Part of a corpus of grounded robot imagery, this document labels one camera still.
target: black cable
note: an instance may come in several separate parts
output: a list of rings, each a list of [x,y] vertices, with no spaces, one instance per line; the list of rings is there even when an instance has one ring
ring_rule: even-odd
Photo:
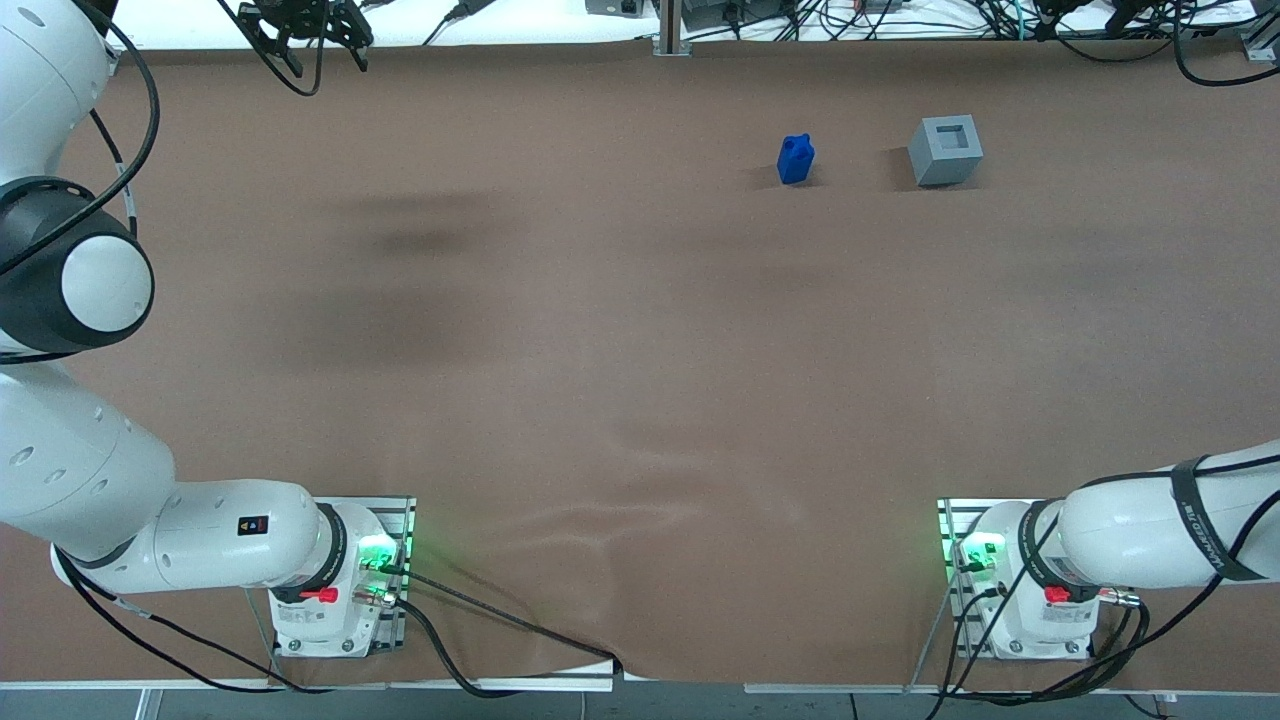
[[[883,0],[883,3],[884,6],[881,8],[881,17],[876,20],[876,24],[872,26],[872,31],[867,35],[865,40],[876,40],[876,31],[879,29],[881,23],[883,23],[884,18],[888,15],[890,6],[893,5],[892,0]]]
[[[767,22],[767,20],[776,20],[776,19],[778,19],[781,17],[782,15],[778,15],[778,14],[765,15],[765,17],[758,19],[758,20],[750,20],[750,22],[746,22],[746,23],[740,23],[737,26],[737,29],[742,31],[744,28],[749,28],[749,27],[751,27],[754,24],[763,23],[763,22]],[[730,31],[731,31],[731,28],[722,27],[719,29],[713,29],[713,31],[699,33],[699,35],[691,35],[691,36],[686,37],[685,40],[687,40],[687,41],[701,40],[704,37],[710,37],[713,35],[721,35],[721,33],[730,32]]]
[[[415,606],[407,600],[397,600],[396,605],[403,609],[404,612],[410,615],[410,618],[417,620],[419,625],[422,625],[422,630],[426,632],[426,637],[431,641],[431,647],[435,648],[435,655],[440,659],[440,664],[444,665],[444,670],[448,671],[449,676],[453,678],[453,682],[456,682],[460,688],[466,691],[467,694],[483,700],[494,700],[499,697],[511,697],[513,694],[518,694],[517,691],[486,691],[474,685],[471,680],[467,680],[466,676],[462,674],[462,671],[458,670],[458,666],[453,662],[453,659],[449,657],[449,651],[444,648],[444,641],[440,639],[440,633],[435,632],[435,625],[433,625],[431,621],[426,618],[426,614],[419,610],[417,606]]]
[[[381,568],[381,571],[387,573],[389,575],[404,575],[404,577],[407,577],[407,578],[410,578],[412,580],[417,580],[417,582],[420,582],[420,583],[422,583],[422,584],[425,584],[425,585],[428,585],[428,587],[430,587],[433,589],[440,591],[440,592],[443,592],[443,593],[445,593],[448,596],[452,596],[452,597],[454,597],[457,600],[461,600],[462,602],[466,602],[467,605],[479,607],[480,610],[484,610],[485,612],[489,612],[490,615],[495,615],[498,618],[502,618],[503,620],[511,623],[512,625],[517,625],[520,628],[524,628],[524,629],[529,630],[530,633],[538,633],[539,635],[543,635],[545,638],[550,638],[550,639],[553,639],[553,641],[556,641],[556,642],[558,642],[561,644],[566,644],[568,647],[572,647],[575,650],[580,650],[582,652],[594,655],[596,657],[603,657],[605,660],[612,660],[613,662],[617,662],[618,665],[621,665],[621,661],[618,660],[618,657],[616,655],[613,655],[612,652],[607,651],[607,650],[602,650],[602,648],[598,648],[595,646],[590,646],[590,644],[586,644],[584,642],[575,641],[573,638],[570,638],[567,635],[562,635],[562,634],[557,633],[556,630],[552,630],[549,628],[544,628],[544,626],[541,626],[541,625],[539,625],[536,623],[530,623],[529,620],[525,620],[524,618],[518,618],[516,615],[512,615],[511,612],[507,612],[504,610],[494,607],[494,606],[489,605],[488,602],[485,602],[483,600],[476,600],[476,598],[474,598],[474,597],[471,597],[471,596],[468,596],[468,594],[466,594],[466,593],[463,593],[461,591],[456,591],[456,589],[451,588],[449,585],[445,585],[444,583],[440,583],[438,580],[433,580],[431,578],[428,578],[426,575],[420,575],[417,573],[413,573],[412,570],[408,570],[406,568],[401,568],[398,565],[384,565]]]
[[[1240,533],[1236,536],[1235,542],[1231,543],[1230,550],[1228,550],[1228,553],[1230,555],[1231,559],[1235,559],[1240,553],[1240,550],[1244,548],[1244,543],[1248,542],[1248,539],[1249,539],[1249,533],[1253,532],[1253,528],[1257,527],[1258,521],[1262,520],[1262,518],[1267,514],[1267,511],[1270,511],[1272,507],[1275,507],[1275,505],[1277,502],[1280,502],[1280,491],[1271,493],[1265,501],[1262,501],[1253,510],[1253,514],[1249,515],[1248,520],[1245,520],[1244,525],[1240,528]],[[1061,685],[1064,685],[1064,684],[1066,684],[1066,683],[1069,683],[1069,682],[1079,678],[1080,675],[1083,675],[1083,674],[1093,670],[1098,665],[1114,661],[1121,653],[1137,651],[1137,650],[1139,650],[1142,647],[1146,647],[1146,646],[1148,646],[1148,644],[1158,641],[1160,638],[1165,637],[1165,634],[1167,634],[1170,630],[1172,630],[1174,628],[1176,628],[1179,623],[1181,623],[1192,612],[1194,612],[1197,607],[1199,607],[1201,605],[1203,605],[1204,601],[1208,600],[1210,596],[1213,594],[1213,591],[1216,591],[1220,584],[1222,584],[1222,577],[1221,575],[1215,575],[1213,579],[1210,580],[1208,584],[1204,585],[1204,589],[1202,589],[1196,597],[1193,597],[1190,602],[1188,602],[1181,610],[1179,610],[1176,614],[1174,614],[1174,616],[1170,618],[1164,625],[1161,625],[1158,630],[1156,630],[1151,635],[1147,635],[1146,638],[1143,638],[1134,647],[1132,647],[1132,648],[1126,647],[1123,651],[1106,655],[1102,659],[1093,661],[1088,666],[1085,666],[1085,667],[1083,667],[1083,669],[1073,673],[1071,675],[1068,675],[1066,678],[1064,678],[1062,680],[1060,680],[1055,685],[1051,685],[1046,691],[1056,689],[1056,688],[1059,688],[1059,687],[1061,687]]]
[[[284,675],[280,675],[275,670],[271,670],[270,667],[265,667],[265,666],[262,666],[262,665],[260,665],[260,664],[250,660],[248,657],[244,657],[243,655],[236,652],[234,650],[232,650],[229,647],[219,644],[219,643],[216,643],[216,642],[214,642],[214,641],[211,641],[209,638],[197,635],[196,633],[188,630],[187,628],[183,628],[182,625],[174,623],[173,620],[169,620],[168,618],[163,618],[160,615],[148,614],[147,619],[151,620],[152,623],[157,623],[160,625],[164,625],[165,628],[169,628],[170,630],[178,633],[179,635],[182,635],[182,637],[184,637],[184,638],[187,638],[189,641],[197,642],[197,643],[200,643],[200,644],[202,644],[202,646],[205,646],[207,648],[216,650],[218,652],[220,652],[220,653],[228,656],[228,657],[238,660],[242,665],[247,665],[247,666],[250,666],[250,667],[252,667],[252,669],[262,673],[268,678],[271,678],[273,680],[279,682],[282,685],[287,687],[288,689],[291,689],[291,691],[293,691],[296,693],[302,693],[302,694],[325,694],[325,693],[333,692],[333,689],[330,689],[330,688],[306,688],[306,687],[302,687],[302,685],[294,683],[293,680],[289,680]]]
[[[102,209],[104,205],[111,201],[125,184],[129,183],[142,169],[142,164],[147,161],[147,156],[151,155],[151,149],[155,147],[156,135],[160,132],[160,92],[156,90],[156,81],[151,76],[151,68],[147,67],[146,60],[142,59],[142,54],[138,53],[138,47],[133,45],[129,36],[124,35],[124,31],[115,24],[111,18],[106,17],[101,10],[86,3],[86,0],[73,0],[77,6],[79,6],[88,17],[99,26],[106,26],[111,28],[111,33],[115,35],[124,44],[124,47],[129,51],[133,58],[134,64],[138,67],[138,73],[142,76],[142,83],[147,88],[147,102],[151,106],[150,115],[147,118],[147,131],[142,137],[142,145],[138,146],[138,152],[133,156],[133,161],[124,168],[124,172],[119,174],[101,195],[90,201],[88,205],[81,208],[72,217],[67,218],[61,223],[58,223],[51,231],[46,232],[44,237],[32,242],[26,250],[18,252],[10,258],[4,265],[0,265],[0,275],[13,270],[22,263],[26,263],[33,255],[49,247],[55,240],[61,237],[67,231],[73,228],[76,224],[81,223],[93,213]]]
[[[1057,518],[1053,518],[1053,520],[1048,524],[1048,527],[1044,528],[1044,534],[1041,536],[1041,539],[1036,542],[1036,547],[1032,550],[1033,553],[1039,555],[1041,548],[1044,547],[1046,542],[1048,542],[1048,538],[1051,534],[1053,534],[1055,528],[1057,528]],[[991,638],[991,632],[996,629],[996,620],[1000,619],[1000,615],[1005,611],[1005,606],[1009,605],[1009,601],[1014,597],[1014,593],[1018,592],[1018,585],[1021,584],[1023,578],[1025,577],[1027,577],[1027,564],[1024,562],[1021,569],[1018,570],[1018,574],[1014,575],[1014,582],[1009,584],[1009,591],[1005,593],[1005,597],[1000,598],[1000,605],[996,606],[996,612],[992,614],[991,620],[987,623],[987,629],[983,630],[980,639],[978,639],[979,650],[986,647],[987,639]],[[964,671],[960,673],[960,679],[956,680],[956,689],[960,689],[964,685],[965,679],[969,678],[969,671],[973,670],[973,666],[977,661],[978,661],[978,653],[972,652],[969,655],[969,662],[965,664]]]
[[[1048,542],[1048,538],[1051,534],[1053,534],[1053,528],[1056,527],[1057,527],[1057,518],[1053,518],[1053,520],[1048,524],[1048,528],[1044,529],[1044,534],[1042,534],[1041,539],[1036,542],[1034,552],[1038,553],[1041,548],[1044,547],[1044,543]],[[978,600],[984,597],[991,597],[988,594],[989,591],[975,594],[969,601],[969,603],[965,605],[964,611],[960,612],[960,621],[956,623],[956,632],[951,637],[951,650],[947,657],[947,670],[942,676],[942,689],[938,691],[938,696],[933,703],[933,708],[929,710],[929,714],[924,717],[924,720],[933,720],[942,710],[942,703],[945,703],[948,697],[955,697],[956,693],[960,691],[960,688],[964,685],[965,679],[969,678],[969,671],[973,670],[974,664],[978,661],[978,655],[982,652],[982,648],[987,647],[987,641],[991,638],[991,632],[995,630],[996,628],[996,620],[998,620],[1000,615],[1004,614],[1005,607],[1009,605],[1010,598],[1014,597],[1014,593],[1018,591],[1018,585],[1021,584],[1023,578],[1025,577],[1027,577],[1027,564],[1023,564],[1021,569],[1018,570],[1018,574],[1014,575],[1014,580],[1012,583],[1010,583],[1004,597],[1000,598],[1000,605],[996,606],[996,612],[992,614],[991,620],[986,623],[986,628],[983,629],[982,635],[978,638],[977,644],[972,644],[969,647],[969,661],[965,662],[964,671],[960,673],[960,679],[956,680],[955,683],[956,685],[955,689],[950,689],[951,671],[955,667],[955,657],[960,650],[961,628],[969,621],[969,610],[973,609],[973,606],[978,602]]]
[[[70,357],[76,352],[41,352],[40,355],[0,355],[0,365],[29,365],[32,363],[49,363]]]
[[[111,160],[115,160],[116,169],[123,169],[124,156],[120,155],[120,149],[115,145],[115,138],[111,137],[111,131],[106,129],[106,123],[102,122],[102,117],[97,114],[96,109],[91,109],[88,111],[88,117],[93,120],[93,124],[97,126],[97,133],[102,136],[102,142],[106,143],[106,150],[111,154]],[[124,196],[129,197],[129,186],[125,184]],[[133,214],[129,215],[129,234],[134,238],[138,237],[138,217]]]
[[[938,697],[933,702],[933,708],[929,710],[929,714],[924,717],[924,720],[933,720],[933,717],[937,716],[938,711],[942,710],[942,703],[946,702],[947,700],[948,696],[947,688],[951,685],[951,673],[955,670],[956,655],[960,651],[960,633],[964,632],[965,625],[969,623],[969,612],[973,610],[973,606],[978,605],[978,601],[986,600],[988,597],[996,597],[997,594],[1000,593],[997,593],[995,589],[978,593],[970,597],[969,602],[966,602],[964,607],[960,610],[960,619],[956,620],[956,630],[951,635],[951,652],[947,653],[947,669],[942,674],[942,691],[938,692]],[[978,644],[978,650],[973,650],[972,647],[969,648],[969,655],[970,657],[973,657],[980,651],[982,651],[982,644]]]
[[[1183,56],[1181,12],[1183,12],[1183,0],[1174,0],[1174,63],[1178,64],[1178,72],[1183,73],[1184,78],[1202,87],[1238,87],[1242,85],[1258,82],[1260,79],[1266,79],[1268,77],[1275,77],[1280,74],[1280,67],[1275,67],[1271,68],[1270,70],[1262,70],[1261,73],[1254,73],[1252,76],[1244,76],[1229,79],[1208,79],[1197,76],[1190,70],[1190,68],[1187,67],[1187,58]]]
[[[269,676],[269,678],[271,678],[274,680],[278,680],[280,684],[283,684],[284,687],[287,687],[291,691],[294,691],[294,692],[298,692],[298,693],[302,693],[302,694],[324,694],[324,693],[333,692],[330,689],[325,689],[325,688],[306,688],[306,687],[298,685],[298,684],[293,683],[292,680],[289,680],[288,678],[285,678],[285,676],[275,673],[270,667],[265,667],[265,666],[262,666],[262,665],[260,665],[260,664],[250,660],[248,657],[244,657],[243,655],[236,652],[234,650],[232,650],[232,648],[229,648],[227,646],[223,646],[223,644],[216,643],[216,642],[214,642],[214,641],[211,641],[209,638],[198,635],[198,634],[188,630],[187,628],[183,628],[178,623],[174,623],[173,620],[169,620],[168,618],[164,618],[161,615],[156,615],[154,612],[142,610],[142,609],[134,606],[131,602],[125,602],[118,594],[104,589],[101,585],[99,585],[97,583],[95,583],[93,580],[91,580],[90,578],[87,578],[81,571],[81,569],[77,568],[70,561],[69,557],[67,557],[65,552],[63,552],[61,550],[58,550],[56,553],[58,553],[58,562],[61,566],[63,573],[67,575],[67,578],[69,580],[72,580],[73,583],[78,584],[81,588],[88,588],[90,591],[92,591],[95,594],[97,594],[102,600],[106,600],[108,602],[114,603],[114,605],[119,605],[119,606],[124,607],[125,610],[129,610],[134,615],[138,615],[140,618],[143,618],[145,620],[151,620],[152,623],[163,625],[163,626],[165,626],[165,628],[168,628],[168,629],[178,633],[179,635],[182,635],[182,637],[184,637],[187,639],[195,641],[195,642],[197,642],[197,643],[200,643],[200,644],[202,644],[205,647],[216,650],[218,652],[221,652],[223,655],[225,655],[228,657],[232,657],[232,659],[239,661],[241,664],[247,665],[248,667],[252,667],[252,669],[262,673],[264,675],[266,675],[266,676]],[[88,602],[90,602],[91,606],[96,606],[95,611],[102,610],[101,606],[97,606],[97,601],[95,601],[92,597],[88,597]],[[111,626],[116,628],[118,630],[120,629],[119,626],[115,625],[115,623],[113,623]],[[140,647],[142,647],[147,652],[151,652],[156,657],[160,657],[161,660],[165,660],[166,662],[169,661],[169,659],[168,659],[166,655],[164,655],[163,652],[160,652],[159,650],[156,650],[150,643],[141,644]],[[192,678],[195,678],[195,679],[197,679],[197,680],[200,680],[202,683],[210,684],[204,675],[201,675],[201,674],[198,674],[198,673],[196,673],[196,671],[186,667],[184,665],[174,665],[174,666],[178,667],[179,670],[183,670],[184,673],[187,673]],[[223,687],[223,685],[219,685],[219,684],[214,684],[214,687],[216,687],[219,689],[233,689],[233,691],[243,691],[243,692],[262,692],[262,688],[234,688],[234,687],[230,687],[230,685]],[[282,688],[266,688],[268,692],[279,692],[280,689]]]
[[[320,92],[320,77],[324,74],[324,41],[326,33],[329,32],[329,8],[330,8],[329,3],[332,3],[333,0],[323,0],[323,1],[324,1],[324,14],[320,18],[320,40],[316,41],[316,60],[315,60],[316,69],[311,79],[311,90],[302,90],[297,85],[293,85],[293,81],[284,77],[284,73],[282,73],[280,69],[275,67],[275,63],[271,60],[271,58],[266,53],[264,53],[261,47],[257,46],[257,42],[255,42],[253,36],[250,35],[248,28],[246,28],[244,24],[239,22],[239,18],[236,17],[236,13],[230,9],[230,5],[227,4],[227,0],[218,0],[218,4],[223,6],[223,12],[227,13],[227,17],[230,18],[232,23],[234,23],[236,27],[241,31],[241,35],[244,36],[244,40],[248,41],[250,47],[252,47],[253,53],[256,53],[259,59],[262,60],[262,64],[266,65],[266,69],[271,70],[271,74],[275,76],[275,79],[280,81],[282,83],[284,83],[284,87],[288,87],[294,94],[301,95],[302,97],[312,97],[316,92]]]
[[[1197,469],[1196,477],[1201,475],[1222,475],[1225,473],[1236,473],[1239,470],[1252,470],[1254,468],[1261,468],[1263,465],[1271,465],[1274,462],[1280,462],[1280,455],[1263,455],[1262,457],[1254,457],[1253,460],[1243,460],[1240,462],[1231,462],[1230,465],[1219,465],[1216,468],[1204,468],[1203,470]]]
[[[435,36],[440,35],[440,31],[444,29],[444,26],[449,24],[449,20],[452,19],[453,18],[444,15],[444,18],[440,20],[440,24],[435,26],[435,29],[431,31],[431,35],[426,36],[426,40],[422,41],[422,46],[425,47],[430,45],[431,41],[435,40]]]
[[[1147,58],[1155,58],[1156,55],[1158,55],[1160,53],[1162,53],[1166,47],[1169,47],[1174,42],[1172,40],[1166,40],[1165,44],[1161,45],[1160,47],[1156,47],[1155,50],[1151,50],[1149,53],[1143,53],[1142,55],[1135,55],[1133,58],[1098,58],[1097,55],[1091,55],[1091,54],[1085,53],[1084,50],[1080,50],[1079,47],[1071,45],[1066,40],[1064,40],[1062,36],[1057,36],[1057,41],[1062,44],[1062,47],[1066,47],[1068,50],[1070,50],[1071,53],[1079,55],[1080,58],[1084,58],[1085,60],[1092,60],[1094,63],[1137,63],[1138,60],[1146,60]]]
[[[1254,457],[1253,460],[1242,460],[1239,462],[1231,462],[1228,465],[1217,465],[1215,468],[1197,468],[1196,477],[1202,478],[1206,475],[1225,475],[1228,473],[1238,473],[1240,470],[1252,470],[1254,468],[1262,468],[1263,465],[1274,465],[1280,462],[1280,455],[1263,455],[1262,457]],[[1093,487],[1105,483],[1114,483],[1117,480],[1146,480],[1155,478],[1170,478],[1170,470],[1146,470],[1140,473],[1120,473],[1119,475],[1106,475],[1084,483],[1080,487]]]
[[[91,596],[88,591],[84,589],[84,585],[81,583],[81,578],[83,575],[79,574],[79,570],[70,562],[70,560],[61,551],[58,551],[58,560],[63,566],[63,571],[67,574],[67,579],[70,582],[72,589],[74,589],[81,596],[81,600],[83,600],[84,603],[88,605],[93,612],[96,612],[102,620],[106,620],[106,623],[111,625],[111,628],[114,628],[118,633],[128,638],[129,642],[132,642],[133,644],[141,647],[142,650],[150,652],[151,655],[159,657],[160,660],[164,660],[169,665],[177,667],[178,670],[182,670],[187,675],[200,680],[201,683],[211,688],[218,688],[220,691],[229,691],[236,693],[251,693],[251,694],[279,692],[280,688],[242,688],[238,685],[228,685],[225,683],[219,683],[218,680],[212,680],[210,678],[201,675],[189,665],[186,665],[180,660],[155,647],[147,641],[140,638],[133,633],[133,630],[125,628],[124,624],[122,624],[110,612],[108,612],[106,609],[99,605],[99,602],[93,600],[93,596]]]
[[[1123,694],[1120,697],[1123,697],[1125,700],[1125,702],[1128,702],[1129,705],[1132,705],[1134,710],[1137,710],[1138,712],[1142,712],[1147,717],[1151,717],[1151,720],[1169,720],[1167,715],[1162,715],[1160,712],[1152,712],[1152,711],[1147,710],[1146,707],[1138,705],[1138,701],[1133,700],[1133,696]]]

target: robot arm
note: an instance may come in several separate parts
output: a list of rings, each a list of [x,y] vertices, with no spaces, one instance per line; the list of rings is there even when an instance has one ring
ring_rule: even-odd
[[[54,361],[129,337],[154,295],[137,238],[54,177],[111,63],[77,5],[0,4],[0,521],[49,541],[64,582],[63,557],[114,593],[265,587],[292,653],[362,656],[365,591],[398,551],[372,512],[293,483],[178,483],[160,439]]]
[[[977,593],[1016,583],[978,603],[997,657],[1084,660],[1100,598],[1137,602],[1121,588],[1280,580],[1276,497],[1280,441],[997,503],[952,557]]]
[[[1057,542],[1041,555],[1093,585],[1202,587],[1217,574],[1225,582],[1280,580],[1280,512],[1262,518],[1236,557],[1256,578],[1231,578],[1225,552],[1254,509],[1280,491],[1280,462],[1215,471],[1277,454],[1280,441],[1272,441],[1206,457],[1196,468],[1198,506],[1174,497],[1170,478],[1083,487],[1062,501]]]

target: gray cube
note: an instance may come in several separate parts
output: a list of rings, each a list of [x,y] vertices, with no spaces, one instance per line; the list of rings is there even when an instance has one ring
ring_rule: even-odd
[[[969,179],[982,160],[982,143],[973,115],[924,118],[906,146],[915,184],[931,187]]]

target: floor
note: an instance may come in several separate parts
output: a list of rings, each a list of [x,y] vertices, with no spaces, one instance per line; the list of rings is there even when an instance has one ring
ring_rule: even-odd
[[[342,691],[320,697],[294,694],[237,696],[211,691],[168,691],[157,720],[344,720],[383,717],[422,720],[468,717],[474,720],[916,720],[924,717],[932,698],[896,694],[746,694],[741,685],[686,683],[618,683],[612,693],[538,693],[498,701],[477,701],[461,692],[444,691]],[[134,716],[137,692],[132,691],[0,691],[0,717],[44,720],[77,715],[99,720]],[[1149,698],[1139,698],[1151,707]],[[1280,716],[1275,696],[1181,697],[1170,706],[1176,717],[1188,720],[1235,717],[1253,720]],[[1093,696],[1053,705],[1000,710],[983,705],[952,702],[938,720],[1078,720],[1111,717],[1140,720],[1117,696]]]

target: metal frame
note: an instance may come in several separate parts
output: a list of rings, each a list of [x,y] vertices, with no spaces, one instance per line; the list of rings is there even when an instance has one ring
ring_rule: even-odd
[[[680,8],[684,0],[658,0],[658,37],[653,40],[653,54],[659,58],[687,58],[694,47],[681,40]]]
[[[1276,61],[1276,40],[1280,40],[1280,3],[1272,1],[1258,9],[1258,19],[1240,29],[1244,56],[1251,63],[1267,65]]]

